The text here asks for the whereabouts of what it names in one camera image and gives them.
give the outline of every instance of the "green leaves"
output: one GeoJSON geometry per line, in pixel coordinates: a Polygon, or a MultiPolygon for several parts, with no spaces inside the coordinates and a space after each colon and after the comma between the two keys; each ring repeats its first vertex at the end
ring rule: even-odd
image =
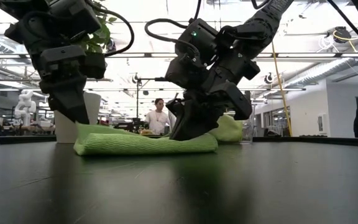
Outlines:
{"type": "MultiPolygon", "coordinates": [[[[101,4],[101,2],[105,0],[92,0],[93,3],[100,7],[105,9],[105,7],[101,4]]],[[[89,37],[88,35],[84,37],[80,43],[77,43],[81,46],[81,48],[85,52],[96,52],[96,53],[103,53],[104,48],[107,46],[107,43],[110,41],[110,29],[107,26],[108,24],[112,24],[117,20],[115,17],[108,17],[107,14],[94,11],[98,21],[101,24],[101,28],[94,32],[92,34],[92,37],[89,37]]]]}
{"type": "Polygon", "coordinates": [[[116,20],[117,20],[117,18],[111,17],[111,18],[109,19],[109,22],[115,22],[116,20]]]}

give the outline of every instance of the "pipe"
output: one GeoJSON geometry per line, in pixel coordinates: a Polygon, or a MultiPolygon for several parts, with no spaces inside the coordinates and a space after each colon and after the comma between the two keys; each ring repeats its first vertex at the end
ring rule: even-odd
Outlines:
{"type": "Polygon", "coordinates": [[[3,72],[6,72],[6,73],[9,73],[9,75],[15,75],[17,77],[22,77],[22,78],[27,78],[25,75],[23,74],[20,74],[20,73],[17,73],[17,72],[13,72],[9,69],[6,69],[6,68],[1,68],[0,67],[0,71],[3,71],[3,72]]]}
{"type": "Polygon", "coordinates": [[[338,72],[351,68],[356,63],[357,61],[354,58],[341,58],[329,63],[320,63],[287,81],[285,87],[288,88],[297,84],[307,85],[311,82],[317,82],[330,75],[334,75],[338,72]]]}

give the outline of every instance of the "green cloth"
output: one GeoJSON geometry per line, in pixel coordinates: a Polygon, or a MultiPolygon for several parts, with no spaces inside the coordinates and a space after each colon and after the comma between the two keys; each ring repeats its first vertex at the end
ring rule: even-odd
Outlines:
{"type": "Polygon", "coordinates": [[[100,125],[77,123],[78,137],[74,150],[87,155],[146,155],[189,152],[214,152],[218,141],[242,140],[242,122],[224,115],[218,120],[219,128],[187,141],[169,138],[152,139],[138,134],[100,125]]]}

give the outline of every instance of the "white shirt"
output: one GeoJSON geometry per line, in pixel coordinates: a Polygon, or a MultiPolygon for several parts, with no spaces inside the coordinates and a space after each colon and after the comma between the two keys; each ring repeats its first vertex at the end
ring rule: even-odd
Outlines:
{"type": "Polygon", "coordinates": [[[154,134],[163,134],[165,125],[170,124],[168,115],[162,111],[161,113],[150,111],[146,115],[145,121],[149,124],[149,129],[153,131],[154,134]]]}

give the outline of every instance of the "black cable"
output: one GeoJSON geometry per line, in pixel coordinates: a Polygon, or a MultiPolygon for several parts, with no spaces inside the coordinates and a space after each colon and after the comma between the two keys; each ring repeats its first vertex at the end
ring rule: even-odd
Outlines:
{"type": "Polygon", "coordinates": [[[333,0],[327,0],[335,10],[342,16],[342,18],[346,21],[347,25],[349,25],[353,31],[358,35],[358,28],[347,18],[347,16],[341,11],[341,9],[333,2],[333,0]]]}
{"type": "Polygon", "coordinates": [[[258,5],[256,3],[256,0],[251,0],[252,2],[252,6],[254,7],[254,9],[261,9],[262,7],[264,7],[267,3],[270,2],[270,0],[265,0],[264,2],[262,2],[260,5],[258,5]]]}
{"type": "Polygon", "coordinates": [[[198,13],[200,13],[201,2],[202,2],[202,0],[198,0],[196,14],[194,15],[194,20],[196,20],[198,18],[198,13]]]}
{"type": "Polygon", "coordinates": [[[114,52],[110,52],[110,53],[106,53],[106,54],[104,54],[104,56],[109,57],[109,56],[112,56],[112,55],[123,53],[123,52],[127,51],[128,49],[130,49],[130,47],[132,47],[132,44],[134,44],[134,41],[135,41],[135,32],[134,32],[132,26],[129,24],[129,22],[124,17],[122,17],[120,14],[118,14],[116,12],[113,12],[113,11],[110,11],[110,10],[107,10],[107,9],[101,9],[97,5],[93,4],[93,2],[91,0],[85,0],[85,1],[94,10],[102,12],[102,13],[105,13],[105,14],[113,15],[113,16],[117,17],[118,19],[122,20],[125,23],[125,25],[128,26],[129,32],[131,33],[131,40],[129,41],[127,46],[125,46],[123,49],[120,49],[120,50],[117,50],[117,51],[114,51],[114,52]]]}
{"type": "Polygon", "coordinates": [[[156,24],[158,22],[167,22],[167,23],[173,24],[173,25],[175,25],[177,27],[180,27],[180,28],[183,28],[183,29],[187,28],[187,26],[182,25],[182,24],[180,24],[180,23],[178,23],[176,21],[173,21],[171,19],[154,19],[152,21],[148,21],[146,23],[146,25],[144,26],[144,30],[145,30],[147,35],[149,35],[149,36],[151,36],[153,38],[156,38],[157,40],[162,40],[162,41],[166,41],[166,42],[173,42],[175,44],[185,45],[185,46],[189,47],[193,51],[195,57],[200,56],[200,52],[198,51],[198,49],[191,43],[188,43],[188,42],[185,42],[185,41],[182,41],[182,40],[173,39],[173,38],[162,37],[160,35],[153,34],[151,31],[149,31],[149,26],[151,26],[153,24],[156,24]]]}

